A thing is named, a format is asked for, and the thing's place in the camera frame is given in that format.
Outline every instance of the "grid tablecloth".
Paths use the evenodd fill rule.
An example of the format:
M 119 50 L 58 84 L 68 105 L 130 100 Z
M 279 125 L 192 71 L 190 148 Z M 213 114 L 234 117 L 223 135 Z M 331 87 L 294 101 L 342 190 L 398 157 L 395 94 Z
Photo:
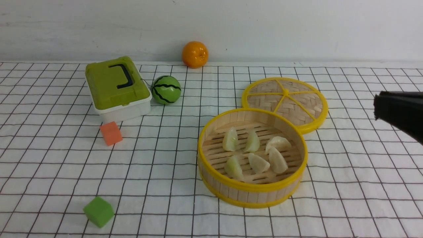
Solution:
M 124 140 L 107 147 L 85 66 L 0 63 L 2 238 L 423 237 L 423 146 L 373 116 L 379 91 L 423 91 L 423 67 L 137 64 L 149 84 L 176 77 L 181 98 L 119 123 Z M 199 178 L 198 134 L 240 107 L 251 82 L 280 76 L 313 85 L 329 104 L 325 123 L 305 135 L 303 181 L 272 208 L 228 205 Z M 82 211 L 96 195 L 116 211 L 102 229 Z

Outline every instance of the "bamboo steamer basket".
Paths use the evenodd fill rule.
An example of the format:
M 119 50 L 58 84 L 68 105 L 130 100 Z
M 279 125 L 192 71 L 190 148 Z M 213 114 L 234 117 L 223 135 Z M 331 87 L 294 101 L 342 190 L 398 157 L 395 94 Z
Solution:
M 302 134 L 319 128 L 328 114 L 325 97 L 313 86 L 297 79 L 271 77 L 250 84 L 242 94 L 243 108 L 276 113 L 294 124 Z
M 239 144 L 235 152 L 222 148 L 223 137 L 235 127 Z M 271 168 L 255 174 L 244 152 L 248 130 L 254 128 L 260 138 L 260 148 L 255 154 L 269 161 L 265 155 L 266 143 L 274 136 L 288 139 L 292 147 L 279 150 L 288 170 L 282 174 Z M 245 182 L 227 176 L 224 165 L 232 155 L 242 155 L 239 160 Z M 266 208 L 282 203 L 298 188 L 308 158 L 307 146 L 300 131 L 287 119 L 261 109 L 239 108 L 224 112 L 207 123 L 198 140 L 198 167 L 206 187 L 221 200 L 245 208 Z

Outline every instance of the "watermelon ball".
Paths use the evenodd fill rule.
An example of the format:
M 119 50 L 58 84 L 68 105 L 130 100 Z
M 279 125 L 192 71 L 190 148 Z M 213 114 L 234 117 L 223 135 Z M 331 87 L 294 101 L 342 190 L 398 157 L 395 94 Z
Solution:
M 181 84 L 172 76 L 161 76 L 151 85 L 151 94 L 156 102 L 169 105 L 181 96 Z

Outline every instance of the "white box base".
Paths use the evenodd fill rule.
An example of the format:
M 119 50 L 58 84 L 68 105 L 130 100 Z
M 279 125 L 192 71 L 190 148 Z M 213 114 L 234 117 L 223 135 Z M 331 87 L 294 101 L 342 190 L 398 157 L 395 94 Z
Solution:
M 115 106 L 115 107 L 104 109 L 104 110 L 99 110 L 96 108 L 93 101 L 93 96 L 91 95 L 91 91 L 90 91 L 90 96 L 91 96 L 91 100 L 93 101 L 94 109 L 100 115 L 103 123 L 105 124 L 109 122 L 118 123 L 118 122 L 126 121 L 129 119 L 133 119 L 135 117 L 144 116 L 150 113 L 152 94 L 150 89 L 148 89 L 148 91 L 150 93 L 150 96 L 143 100 L 131 102 L 130 104 L 126 106 L 120 105 L 120 106 Z

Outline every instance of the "toy orange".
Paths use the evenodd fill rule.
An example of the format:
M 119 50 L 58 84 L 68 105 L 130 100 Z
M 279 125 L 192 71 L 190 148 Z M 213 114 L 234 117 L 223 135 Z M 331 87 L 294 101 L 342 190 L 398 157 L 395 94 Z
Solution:
M 207 63 L 209 51 L 201 42 L 188 42 L 182 50 L 182 60 L 189 68 L 199 68 Z

